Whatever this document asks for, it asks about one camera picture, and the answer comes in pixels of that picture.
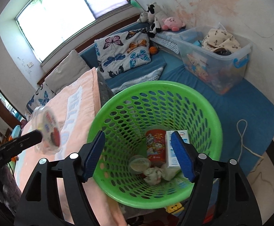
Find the peach hello blanket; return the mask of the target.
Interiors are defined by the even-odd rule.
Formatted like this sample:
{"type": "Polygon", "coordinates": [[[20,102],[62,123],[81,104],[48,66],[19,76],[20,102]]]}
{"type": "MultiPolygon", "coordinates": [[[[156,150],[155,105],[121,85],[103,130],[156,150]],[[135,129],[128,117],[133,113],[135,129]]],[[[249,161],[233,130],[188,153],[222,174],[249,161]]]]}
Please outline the peach hello blanket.
{"type": "MultiPolygon", "coordinates": [[[[15,180],[23,190],[38,161],[62,160],[78,152],[87,142],[90,126],[101,108],[98,73],[95,68],[85,72],[69,86],[63,88],[46,106],[54,113],[60,129],[60,150],[55,155],[36,152],[34,147],[19,155],[15,166],[15,180]]],[[[83,184],[88,201],[100,225],[126,225],[116,201],[108,197],[90,178],[83,184]]]]}

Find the beige plain cushion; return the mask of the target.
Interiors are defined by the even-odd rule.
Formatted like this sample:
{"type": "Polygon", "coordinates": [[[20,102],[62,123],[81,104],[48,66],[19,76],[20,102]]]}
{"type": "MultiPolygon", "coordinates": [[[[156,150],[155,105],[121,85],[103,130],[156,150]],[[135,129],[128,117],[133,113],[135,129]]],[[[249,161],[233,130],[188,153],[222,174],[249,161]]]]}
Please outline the beige plain cushion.
{"type": "Polygon", "coordinates": [[[44,81],[55,94],[58,94],[89,70],[90,67],[83,58],[76,50],[72,50],[44,81]]]}

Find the window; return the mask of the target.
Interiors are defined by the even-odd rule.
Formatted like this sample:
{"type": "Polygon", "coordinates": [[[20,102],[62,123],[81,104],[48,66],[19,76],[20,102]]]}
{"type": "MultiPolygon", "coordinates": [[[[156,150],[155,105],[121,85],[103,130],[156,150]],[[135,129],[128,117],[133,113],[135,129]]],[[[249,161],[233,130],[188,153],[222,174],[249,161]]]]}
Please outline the window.
{"type": "Polygon", "coordinates": [[[15,18],[40,62],[99,17],[125,0],[31,0],[15,18]]]}

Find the grey patterned folded cloth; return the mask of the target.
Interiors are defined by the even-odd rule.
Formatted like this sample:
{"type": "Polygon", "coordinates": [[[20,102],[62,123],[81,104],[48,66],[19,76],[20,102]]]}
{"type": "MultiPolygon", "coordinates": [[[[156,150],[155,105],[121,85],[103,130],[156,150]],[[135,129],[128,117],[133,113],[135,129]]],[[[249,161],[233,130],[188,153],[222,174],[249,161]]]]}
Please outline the grey patterned folded cloth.
{"type": "Polygon", "coordinates": [[[155,35],[153,40],[160,46],[165,47],[166,49],[172,51],[173,53],[179,55],[179,48],[176,44],[176,37],[179,32],[168,32],[163,31],[155,35]]]}

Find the white tissue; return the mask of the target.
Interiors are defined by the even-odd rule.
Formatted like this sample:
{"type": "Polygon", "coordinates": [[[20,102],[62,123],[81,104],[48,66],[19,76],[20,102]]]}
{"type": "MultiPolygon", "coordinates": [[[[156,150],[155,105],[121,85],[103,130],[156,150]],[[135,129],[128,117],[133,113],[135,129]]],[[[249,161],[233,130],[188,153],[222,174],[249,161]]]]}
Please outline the white tissue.
{"type": "Polygon", "coordinates": [[[149,185],[157,185],[161,180],[171,181],[180,171],[179,167],[169,168],[166,164],[162,167],[151,167],[144,171],[144,181],[149,185]]]}

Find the butterfly pillow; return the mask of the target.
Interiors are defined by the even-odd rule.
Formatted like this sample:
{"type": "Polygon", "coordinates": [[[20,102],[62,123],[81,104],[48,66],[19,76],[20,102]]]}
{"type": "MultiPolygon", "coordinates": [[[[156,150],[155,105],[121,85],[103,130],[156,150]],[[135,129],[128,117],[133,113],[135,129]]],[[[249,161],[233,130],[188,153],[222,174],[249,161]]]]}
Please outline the butterfly pillow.
{"type": "Polygon", "coordinates": [[[95,40],[99,70],[104,79],[151,62],[146,29],[125,31],[95,40]]]}
{"type": "Polygon", "coordinates": [[[38,106],[45,106],[56,93],[43,82],[26,104],[26,111],[32,114],[38,106]]]}

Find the small orange ball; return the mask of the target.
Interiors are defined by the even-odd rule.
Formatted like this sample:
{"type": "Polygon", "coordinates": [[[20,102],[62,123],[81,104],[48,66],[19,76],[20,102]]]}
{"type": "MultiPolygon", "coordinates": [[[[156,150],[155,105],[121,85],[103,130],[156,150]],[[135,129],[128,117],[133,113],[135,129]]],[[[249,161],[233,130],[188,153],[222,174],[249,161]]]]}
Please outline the small orange ball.
{"type": "Polygon", "coordinates": [[[155,47],[155,46],[151,46],[149,48],[149,52],[150,52],[151,55],[156,55],[158,53],[158,48],[155,47]]]}

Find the blue sofa mattress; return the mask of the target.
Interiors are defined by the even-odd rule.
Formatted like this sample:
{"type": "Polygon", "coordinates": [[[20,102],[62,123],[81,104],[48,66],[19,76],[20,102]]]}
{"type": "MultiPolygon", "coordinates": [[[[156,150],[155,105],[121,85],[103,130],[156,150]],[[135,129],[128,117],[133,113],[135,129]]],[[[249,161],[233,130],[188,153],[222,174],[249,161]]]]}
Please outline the blue sofa mattress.
{"type": "Polygon", "coordinates": [[[178,82],[197,90],[216,110],[223,129],[222,161],[239,157],[240,138],[236,123],[244,119],[248,122],[244,135],[245,146],[258,154],[267,153],[271,167],[274,168],[274,105],[247,80],[242,80],[225,95],[216,94],[204,82],[185,70],[181,59],[160,50],[148,64],[122,73],[114,79],[100,79],[100,90],[107,90],[107,95],[111,96],[111,89],[114,87],[144,76],[161,65],[164,66],[161,80],[178,82]]]}

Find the green plastic mesh basket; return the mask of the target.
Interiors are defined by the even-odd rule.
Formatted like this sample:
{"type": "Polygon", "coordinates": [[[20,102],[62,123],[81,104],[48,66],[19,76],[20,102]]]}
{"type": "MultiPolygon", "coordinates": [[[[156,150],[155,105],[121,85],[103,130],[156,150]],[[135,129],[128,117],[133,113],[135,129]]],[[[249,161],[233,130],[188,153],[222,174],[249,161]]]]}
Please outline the green plastic mesh basket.
{"type": "Polygon", "coordinates": [[[126,206],[158,209],[187,199],[193,184],[182,173],[157,185],[129,170],[135,155],[165,157],[166,131],[185,130],[199,153],[219,160],[221,123],[208,100],[175,82],[152,81],[131,86],[112,97],[97,113],[88,141],[105,134],[105,146],[93,178],[112,199],[126,206]]]}

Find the pink plush toy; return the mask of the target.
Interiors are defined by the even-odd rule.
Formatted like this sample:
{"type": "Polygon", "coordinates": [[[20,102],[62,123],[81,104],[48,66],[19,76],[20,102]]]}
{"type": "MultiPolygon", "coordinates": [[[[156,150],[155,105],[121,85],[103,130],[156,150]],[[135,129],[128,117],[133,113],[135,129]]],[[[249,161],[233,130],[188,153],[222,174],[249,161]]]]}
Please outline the pink plush toy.
{"type": "Polygon", "coordinates": [[[163,25],[161,29],[163,31],[171,30],[173,32],[178,32],[180,29],[184,28],[186,24],[182,22],[178,17],[168,17],[162,19],[163,25]]]}

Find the butterfly pillow right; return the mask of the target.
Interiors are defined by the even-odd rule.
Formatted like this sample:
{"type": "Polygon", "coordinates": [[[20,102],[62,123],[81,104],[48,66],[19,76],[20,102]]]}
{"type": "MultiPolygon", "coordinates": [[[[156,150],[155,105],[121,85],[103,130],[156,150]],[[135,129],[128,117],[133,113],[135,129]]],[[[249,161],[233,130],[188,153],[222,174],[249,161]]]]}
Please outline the butterfly pillow right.
{"type": "Polygon", "coordinates": [[[99,70],[104,79],[151,62],[146,29],[125,31],[95,40],[99,70]]]}

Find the small grey patterned cloth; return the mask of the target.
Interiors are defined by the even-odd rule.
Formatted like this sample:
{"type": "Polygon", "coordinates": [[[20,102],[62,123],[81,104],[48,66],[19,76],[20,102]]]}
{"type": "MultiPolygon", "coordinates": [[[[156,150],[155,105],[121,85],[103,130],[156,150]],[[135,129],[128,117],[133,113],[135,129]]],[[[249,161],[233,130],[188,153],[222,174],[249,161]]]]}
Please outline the small grey patterned cloth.
{"type": "Polygon", "coordinates": [[[145,76],[141,76],[139,78],[127,81],[125,83],[123,83],[122,85],[113,88],[111,91],[114,94],[117,94],[118,92],[121,92],[131,86],[134,86],[136,84],[139,83],[144,83],[144,82],[148,82],[148,81],[158,81],[160,79],[160,76],[162,75],[164,71],[164,67],[159,67],[158,69],[155,69],[154,71],[146,74],[145,76]]]}

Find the cow plush toy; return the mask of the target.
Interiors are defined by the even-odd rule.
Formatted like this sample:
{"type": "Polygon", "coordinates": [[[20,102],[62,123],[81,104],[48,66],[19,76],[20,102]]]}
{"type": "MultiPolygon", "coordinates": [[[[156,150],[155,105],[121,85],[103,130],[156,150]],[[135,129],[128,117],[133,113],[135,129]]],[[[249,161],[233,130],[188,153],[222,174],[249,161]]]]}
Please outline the cow plush toy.
{"type": "Polygon", "coordinates": [[[163,20],[167,19],[168,16],[156,2],[148,4],[147,6],[147,11],[140,14],[137,22],[149,23],[150,28],[148,31],[148,36],[150,38],[154,38],[157,33],[160,33],[163,30],[163,20]]]}

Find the butterfly pillow left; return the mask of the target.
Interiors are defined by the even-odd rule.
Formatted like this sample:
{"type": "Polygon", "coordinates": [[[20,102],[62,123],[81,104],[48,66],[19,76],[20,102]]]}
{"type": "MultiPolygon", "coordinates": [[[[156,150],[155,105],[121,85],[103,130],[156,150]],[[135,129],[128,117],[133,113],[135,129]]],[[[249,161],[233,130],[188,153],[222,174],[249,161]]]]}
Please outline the butterfly pillow left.
{"type": "Polygon", "coordinates": [[[26,111],[32,114],[38,106],[45,106],[56,93],[43,82],[26,104],[26,111]]]}

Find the small clear pudding cup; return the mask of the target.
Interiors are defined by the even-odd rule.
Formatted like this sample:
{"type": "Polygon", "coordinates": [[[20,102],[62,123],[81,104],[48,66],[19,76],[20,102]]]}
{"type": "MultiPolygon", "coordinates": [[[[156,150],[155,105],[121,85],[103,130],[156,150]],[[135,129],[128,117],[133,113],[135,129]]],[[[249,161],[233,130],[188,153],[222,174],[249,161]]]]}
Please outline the small clear pudding cup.
{"type": "Polygon", "coordinates": [[[131,157],[128,163],[128,171],[132,174],[142,174],[151,167],[151,161],[141,155],[131,157]]]}

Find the clear plastic storage bin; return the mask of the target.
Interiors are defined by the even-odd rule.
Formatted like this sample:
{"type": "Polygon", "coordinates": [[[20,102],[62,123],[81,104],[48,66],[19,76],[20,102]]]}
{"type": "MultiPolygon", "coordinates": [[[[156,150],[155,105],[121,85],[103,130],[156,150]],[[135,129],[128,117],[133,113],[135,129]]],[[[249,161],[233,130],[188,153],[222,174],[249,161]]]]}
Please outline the clear plastic storage bin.
{"type": "Polygon", "coordinates": [[[224,95],[244,78],[253,44],[249,39],[231,33],[240,43],[241,49],[232,54],[226,50],[211,52],[202,48],[201,43],[213,28],[228,31],[222,24],[216,27],[194,27],[177,34],[175,40],[186,70],[217,94],[224,95]]]}

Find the red snack cup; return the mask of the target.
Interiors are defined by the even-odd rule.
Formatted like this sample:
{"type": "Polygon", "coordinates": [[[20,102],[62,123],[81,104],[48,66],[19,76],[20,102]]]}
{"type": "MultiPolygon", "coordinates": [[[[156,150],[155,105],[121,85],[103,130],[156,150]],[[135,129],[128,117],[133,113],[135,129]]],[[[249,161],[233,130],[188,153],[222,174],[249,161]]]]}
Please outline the red snack cup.
{"type": "Polygon", "coordinates": [[[166,163],[166,131],[152,129],[146,132],[146,154],[152,166],[161,167],[166,163]]]}

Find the beige printed garment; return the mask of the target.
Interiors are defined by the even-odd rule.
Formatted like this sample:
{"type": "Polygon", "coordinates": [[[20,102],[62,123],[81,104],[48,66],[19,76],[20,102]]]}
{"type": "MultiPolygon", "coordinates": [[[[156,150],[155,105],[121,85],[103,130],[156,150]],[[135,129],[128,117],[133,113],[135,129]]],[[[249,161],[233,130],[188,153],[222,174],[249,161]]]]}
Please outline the beige printed garment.
{"type": "Polygon", "coordinates": [[[201,43],[202,48],[216,53],[220,50],[235,53],[241,45],[233,34],[223,29],[210,29],[201,43]]]}

